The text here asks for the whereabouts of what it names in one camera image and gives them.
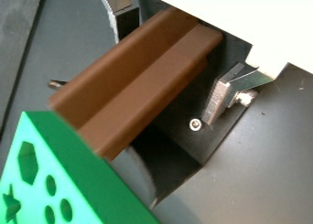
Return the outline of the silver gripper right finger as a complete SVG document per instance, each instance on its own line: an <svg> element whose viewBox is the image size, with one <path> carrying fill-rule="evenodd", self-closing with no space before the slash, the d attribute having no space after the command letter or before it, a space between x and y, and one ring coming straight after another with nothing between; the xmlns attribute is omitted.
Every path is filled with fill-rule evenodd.
<svg viewBox="0 0 313 224"><path fill-rule="evenodd" d="M207 98L201 121L211 125L225 108L235 103L248 107L258 96L255 88L271 82L272 79L249 65L236 62L215 79Z"/></svg>

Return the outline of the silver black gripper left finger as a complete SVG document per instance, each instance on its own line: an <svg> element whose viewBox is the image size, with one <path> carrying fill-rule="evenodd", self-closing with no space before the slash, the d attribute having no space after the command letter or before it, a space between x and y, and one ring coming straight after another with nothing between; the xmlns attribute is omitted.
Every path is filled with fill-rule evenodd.
<svg viewBox="0 0 313 224"><path fill-rule="evenodd" d="M101 0L106 10L108 22L118 43L138 27L138 7L132 0Z"/></svg>

